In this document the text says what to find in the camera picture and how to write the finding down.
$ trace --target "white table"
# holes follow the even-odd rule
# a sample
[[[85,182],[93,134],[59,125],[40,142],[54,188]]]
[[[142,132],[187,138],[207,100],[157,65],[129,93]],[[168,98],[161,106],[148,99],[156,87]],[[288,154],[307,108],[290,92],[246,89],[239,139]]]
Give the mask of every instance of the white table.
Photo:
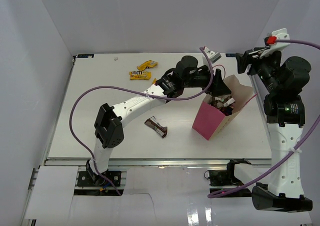
[[[77,58],[67,88],[61,113],[52,140],[48,159],[88,159],[89,153],[79,145],[69,131],[69,114],[77,97],[85,90],[99,85],[113,85],[144,91],[154,77],[160,78],[184,55],[192,55],[202,65],[202,54],[193,53],[141,53],[141,54],[95,54],[93,58]],[[147,60],[159,62],[149,69],[152,78],[144,81],[129,80],[129,71]],[[222,55],[218,61],[226,68],[226,74],[235,74],[240,82],[252,86],[249,76],[238,75],[235,58]],[[185,89],[183,97],[191,96],[199,89]],[[133,94],[101,89],[86,95],[76,108],[73,126],[79,138],[92,150],[95,146],[94,122],[99,107],[117,104],[133,97]],[[192,124],[202,99],[201,95],[184,102],[169,102],[146,112],[124,129],[124,141],[117,146],[112,158],[155,159],[228,159],[270,158],[264,121],[257,100],[251,100],[240,114],[215,138],[207,141],[192,129]],[[146,119],[155,116],[168,127],[166,138],[160,138],[144,125]]]

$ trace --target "yellow candy packet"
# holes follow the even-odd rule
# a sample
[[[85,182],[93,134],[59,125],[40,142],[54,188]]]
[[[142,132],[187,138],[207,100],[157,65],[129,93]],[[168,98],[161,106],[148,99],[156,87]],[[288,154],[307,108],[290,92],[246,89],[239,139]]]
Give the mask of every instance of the yellow candy packet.
[[[145,69],[150,69],[152,67],[155,67],[156,65],[158,65],[158,62],[149,60],[149,61],[142,63],[140,66],[137,66],[137,68],[138,68],[138,70],[143,71]]]
[[[130,80],[149,80],[152,76],[151,72],[134,71],[129,72]]]

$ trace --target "brown candy wrapper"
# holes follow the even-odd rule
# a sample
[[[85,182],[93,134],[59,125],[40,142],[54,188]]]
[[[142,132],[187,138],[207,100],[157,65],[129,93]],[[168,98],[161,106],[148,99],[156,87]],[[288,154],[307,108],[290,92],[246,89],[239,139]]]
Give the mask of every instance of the brown candy wrapper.
[[[168,127],[162,127],[155,117],[151,117],[147,119],[145,122],[145,125],[152,128],[154,131],[157,132],[162,138],[166,137],[168,133]]]

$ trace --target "paper bag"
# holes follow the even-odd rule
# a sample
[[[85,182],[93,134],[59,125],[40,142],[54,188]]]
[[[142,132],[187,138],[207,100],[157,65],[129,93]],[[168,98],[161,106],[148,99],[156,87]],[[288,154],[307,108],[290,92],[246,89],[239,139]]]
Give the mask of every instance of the paper bag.
[[[225,116],[219,109],[210,105],[212,97],[206,95],[192,125],[192,128],[206,140],[223,130],[239,114],[253,95],[252,87],[240,84],[235,75],[226,77],[223,82],[231,90],[231,95],[235,100],[234,109],[232,115]]]

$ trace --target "white wall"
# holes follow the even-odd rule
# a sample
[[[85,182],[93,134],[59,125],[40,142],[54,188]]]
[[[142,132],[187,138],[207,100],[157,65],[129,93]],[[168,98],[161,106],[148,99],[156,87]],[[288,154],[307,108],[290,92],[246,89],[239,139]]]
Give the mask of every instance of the white wall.
[[[0,0],[0,225],[19,225],[72,57],[41,0]]]
[[[70,52],[252,47],[279,0],[42,0]]]
[[[287,27],[291,39],[306,40],[320,44],[320,0],[280,0],[263,30],[257,46],[263,45],[267,32]],[[303,45],[291,44],[283,52],[283,61],[290,56],[301,56],[312,66],[310,82],[303,88],[301,97],[306,110],[304,134],[320,114],[320,51]],[[260,84],[260,92],[266,92]],[[310,216],[314,225],[320,225],[320,126],[302,146],[301,179],[306,197],[313,200]]]

